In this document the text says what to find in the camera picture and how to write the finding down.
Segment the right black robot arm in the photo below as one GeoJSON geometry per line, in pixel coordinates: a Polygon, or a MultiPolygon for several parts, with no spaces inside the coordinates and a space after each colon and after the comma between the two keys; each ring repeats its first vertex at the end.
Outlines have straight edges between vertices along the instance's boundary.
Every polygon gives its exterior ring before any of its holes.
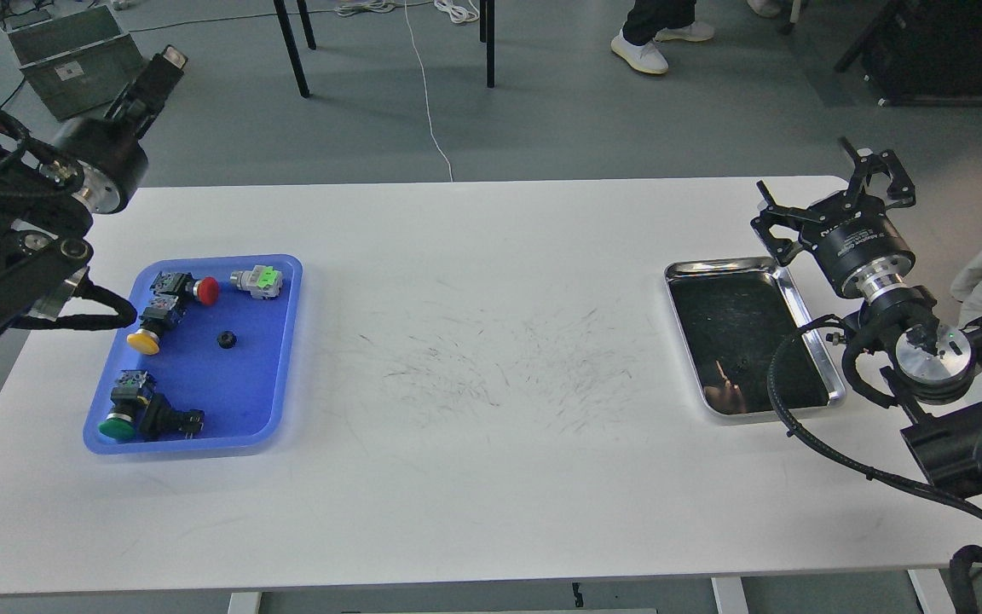
{"type": "MultiPolygon", "coordinates": [[[[947,325],[934,296],[905,276],[916,263],[888,212],[911,207],[915,186],[895,152],[858,151],[848,186],[808,207],[781,206],[763,180],[760,212],[751,225],[781,267],[799,253],[814,257],[835,295],[860,300],[846,317],[826,315],[788,334],[769,362],[766,389],[787,434],[822,457],[905,494],[982,520],[982,317],[947,325]],[[924,482],[843,455],[791,413],[778,390],[781,359],[806,332],[834,327],[843,345],[841,372],[851,389],[878,407],[897,407],[910,425],[901,432],[924,482]]],[[[960,547],[950,560],[950,599],[958,613],[977,613],[972,567],[982,547],[960,547]]]]}

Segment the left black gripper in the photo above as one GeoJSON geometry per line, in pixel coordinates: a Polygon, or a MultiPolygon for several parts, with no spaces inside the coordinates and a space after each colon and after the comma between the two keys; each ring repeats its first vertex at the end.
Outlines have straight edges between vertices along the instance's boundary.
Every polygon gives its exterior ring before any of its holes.
{"type": "Polygon", "coordinates": [[[52,137],[52,148],[81,164],[84,183],[74,197],[90,212],[120,212],[136,194],[148,168],[141,139],[163,112],[187,64],[182,51],[164,47],[121,90],[105,118],[73,118],[52,137]]]}

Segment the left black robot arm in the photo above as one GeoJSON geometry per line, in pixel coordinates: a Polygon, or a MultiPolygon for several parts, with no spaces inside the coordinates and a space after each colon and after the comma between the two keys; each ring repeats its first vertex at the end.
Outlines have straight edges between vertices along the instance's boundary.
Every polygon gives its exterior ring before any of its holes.
{"type": "Polygon", "coordinates": [[[148,159],[141,139],[187,57],[167,46],[99,118],[67,121],[51,143],[0,104],[0,338],[9,329],[114,330],[137,316],[89,275],[96,215],[122,211],[148,159]]]}

